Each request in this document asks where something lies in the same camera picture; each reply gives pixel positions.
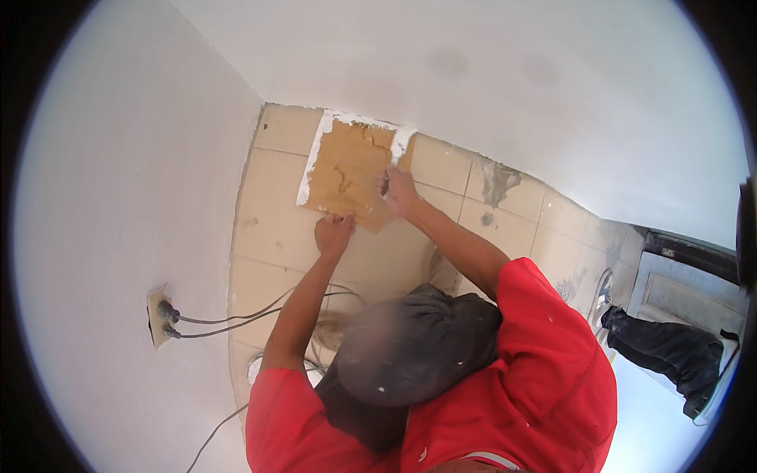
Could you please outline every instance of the red t-shirt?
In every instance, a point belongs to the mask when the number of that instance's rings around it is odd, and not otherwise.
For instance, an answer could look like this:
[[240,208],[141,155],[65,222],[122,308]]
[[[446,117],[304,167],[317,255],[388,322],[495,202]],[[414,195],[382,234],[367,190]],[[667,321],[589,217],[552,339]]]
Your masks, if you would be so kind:
[[507,263],[497,286],[500,358],[412,406],[401,451],[374,455],[329,425],[305,376],[268,369],[250,391],[245,430],[252,471],[414,473],[480,452],[536,473],[599,471],[618,413],[604,352],[531,260]]

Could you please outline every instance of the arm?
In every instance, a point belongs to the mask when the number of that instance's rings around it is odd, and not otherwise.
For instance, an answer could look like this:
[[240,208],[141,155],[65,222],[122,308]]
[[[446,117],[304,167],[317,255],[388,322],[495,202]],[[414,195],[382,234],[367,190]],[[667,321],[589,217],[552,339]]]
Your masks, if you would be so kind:
[[500,270],[510,261],[507,255],[420,198],[412,174],[394,166],[387,173],[389,208],[425,233],[458,271],[496,301]]
[[261,371],[268,368],[289,368],[305,373],[305,350],[316,326],[323,295],[334,268],[347,249],[350,235],[355,233],[354,221],[352,212],[343,219],[330,213],[316,224],[316,244],[321,256],[284,303],[263,350]]

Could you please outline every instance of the white plaster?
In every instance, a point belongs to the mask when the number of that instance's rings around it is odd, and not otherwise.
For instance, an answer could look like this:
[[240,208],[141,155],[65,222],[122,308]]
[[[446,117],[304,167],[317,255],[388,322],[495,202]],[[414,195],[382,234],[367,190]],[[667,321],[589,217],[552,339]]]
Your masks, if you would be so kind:
[[266,101],[412,126],[601,217],[734,247],[739,118],[671,0],[172,1]]
[[[168,283],[182,314],[225,316],[259,112],[165,1],[99,2],[51,75],[20,170],[14,270],[49,405],[92,471],[185,471],[236,410],[227,337],[156,351],[145,297]],[[194,471],[248,473],[240,427],[224,425]]]

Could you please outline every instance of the gray cable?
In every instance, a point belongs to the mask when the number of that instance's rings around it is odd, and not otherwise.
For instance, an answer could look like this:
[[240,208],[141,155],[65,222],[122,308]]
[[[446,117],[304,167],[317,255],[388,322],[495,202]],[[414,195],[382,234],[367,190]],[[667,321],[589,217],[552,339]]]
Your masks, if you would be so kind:
[[[326,375],[326,368],[325,368],[325,367],[323,367],[323,366],[316,366],[315,368],[308,368],[308,369],[305,369],[305,372],[309,372],[309,371],[316,371],[316,370],[318,370],[318,371],[320,371],[320,372],[321,372],[322,374]],[[195,456],[195,460],[194,460],[194,462],[192,462],[192,464],[191,464],[191,465],[189,466],[189,468],[187,469],[186,473],[189,473],[189,472],[190,472],[190,471],[192,471],[192,469],[193,469],[193,468],[195,467],[195,465],[197,464],[197,461],[198,461],[198,460],[200,459],[200,454],[202,453],[202,451],[203,451],[203,450],[205,450],[205,447],[207,447],[207,445],[208,445],[208,444],[210,443],[210,441],[211,441],[211,440],[213,439],[213,436],[214,436],[214,435],[216,434],[216,432],[218,432],[218,429],[220,429],[222,425],[224,425],[225,423],[227,423],[228,421],[230,421],[231,419],[233,419],[233,418],[234,418],[234,417],[235,417],[236,415],[238,415],[238,414],[239,414],[240,412],[242,412],[243,410],[247,409],[247,407],[248,407],[249,405],[250,405],[250,403],[247,403],[247,404],[243,405],[242,407],[240,407],[239,409],[237,409],[236,411],[234,411],[234,413],[233,413],[233,414],[231,414],[231,415],[230,415],[229,417],[227,417],[227,418],[223,419],[223,420],[221,421],[221,423],[220,423],[220,424],[218,424],[218,425],[216,426],[216,428],[214,428],[214,429],[213,429],[213,432],[212,432],[212,433],[210,434],[210,436],[209,436],[209,437],[207,438],[207,440],[205,441],[205,443],[203,443],[203,444],[202,444],[202,447],[200,447],[199,451],[197,452],[197,455]]]
[[207,438],[207,440],[205,441],[205,443],[202,444],[202,447],[200,447],[199,451],[197,452],[197,455],[195,456],[194,462],[192,462],[192,464],[189,466],[189,468],[187,468],[187,472],[186,473],[189,473],[195,467],[195,465],[197,464],[197,461],[200,459],[200,454],[202,453],[203,450],[205,450],[205,447],[207,447],[207,445],[210,443],[210,440],[213,438],[213,436],[216,434],[216,432],[218,432],[218,429],[221,428],[221,425],[224,425],[229,420],[233,419],[235,415],[238,415],[240,412],[242,412],[243,410],[247,409],[247,406],[249,406],[249,405],[250,405],[250,403],[247,403],[247,404],[243,405],[242,407],[240,407],[239,409],[237,409],[236,411],[234,411],[234,413],[231,414],[229,417],[223,419],[221,421],[221,423],[218,424],[216,426],[216,428],[213,429],[213,432],[210,434],[210,436]]
[[[332,287],[334,287],[334,288],[340,288],[340,289],[344,289],[345,291],[347,291],[347,293],[348,293],[348,294],[354,294],[354,296],[355,296],[355,297],[357,297],[358,299],[360,299],[360,302],[361,302],[361,303],[362,303],[363,305],[365,305],[365,301],[364,301],[364,300],[363,300],[363,298],[362,298],[362,297],[360,296],[360,294],[358,294],[357,292],[355,292],[355,291],[353,291],[352,289],[348,288],[347,286],[343,286],[343,285],[340,285],[340,284],[331,284],[331,283],[329,283],[329,286],[332,286]],[[258,315],[260,315],[261,313],[263,313],[263,312],[267,311],[268,309],[270,309],[270,308],[271,308],[271,307],[273,307],[274,305],[276,305],[276,303],[277,303],[277,302],[279,302],[279,301],[280,301],[281,299],[283,299],[285,295],[287,295],[287,294],[289,294],[290,292],[292,292],[292,291],[294,290],[294,288],[296,288],[296,287],[297,287],[297,286],[292,286],[291,288],[287,289],[287,290],[286,290],[286,292],[285,292],[284,294],[280,295],[280,296],[279,296],[279,297],[278,297],[278,298],[277,298],[276,300],[274,300],[274,301],[273,301],[272,303],[268,304],[268,305],[267,305],[267,306],[265,306],[265,307],[264,307],[263,309],[260,309],[260,310],[258,310],[257,312],[255,312],[255,313],[252,313],[252,314],[250,314],[250,315],[248,315],[248,316],[233,316],[233,317],[227,317],[227,318],[225,318],[225,319],[220,319],[220,320],[202,320],[202,319],[193,319],[193,318],[191,318],[191,317],[184,317],[184,316],[183,316],[183,315],[181,315],[181,314],[177,314],[177,315],[176,315],[176,317],[177,317],[177,318],[178,318],[179,320],[183,320],[184,322],[191,322],[191,323],[195,323],[195,324],[205,324],[205,325],[220,324],[220,323],[228,322],[229,320],[236,320],[236,319],[251,319],[251,318],[253,318],[253,317],[255,317],[255,316],[258,316]]]
[[[347,292],[347,291],[329,292],[327,294],[324,294],[323,297],[336,296],[336,295],[339,295],[339,294],[352,294],[353,296],[358,297],[361,301],[363,300],[357,292],[354,292],[352,290],[350,290],[349,292]],[[279,300],[281,300],[280,297],[279,297],[279,299],[276,299],[272,304],[270,304],[267,308],[270,308],[271,305],[273,305],[274,303],[278,302]],[[202,337],[210,337],[211,335],[222,334],[222,333],[227,332],[229,330],[234,330],[237,327],[242,327],[243,325],[247,325],[250,322],[254,322],[254,321],[258,320],[261,317],[267,316],[267,315],[272,314],[274,312],[278,312],[281,309],[282,309],[281,307],[277,307],[276,309],[269,310],[268,312],[260,313],[260,311],[258,311],[258,312],[254,313],[254,314],[249,315],[249,316],[229,317],[229,319],[246,319],[246,320],[244,322],[242,322],[241,324],[230,325],[229,327],[219,328],[218,330],[209,331],[209,332],[202,333],[202,334],[184,335],[184,334],[182,334],[182,333],[180,333],[180,332],[178,332],[176,330],[173,330],[174,333],[172,333],[171,336],[173,336],[175,338],[202,338]]]

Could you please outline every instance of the leg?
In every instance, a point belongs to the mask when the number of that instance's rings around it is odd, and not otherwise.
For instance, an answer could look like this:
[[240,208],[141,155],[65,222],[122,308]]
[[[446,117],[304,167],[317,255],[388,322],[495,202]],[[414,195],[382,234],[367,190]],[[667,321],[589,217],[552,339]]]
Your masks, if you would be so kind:
[[607,344],[632,363],[662,373],[688,397],[718,377],[723,345],[691,325],[648,322],[612,306],[602,316]]

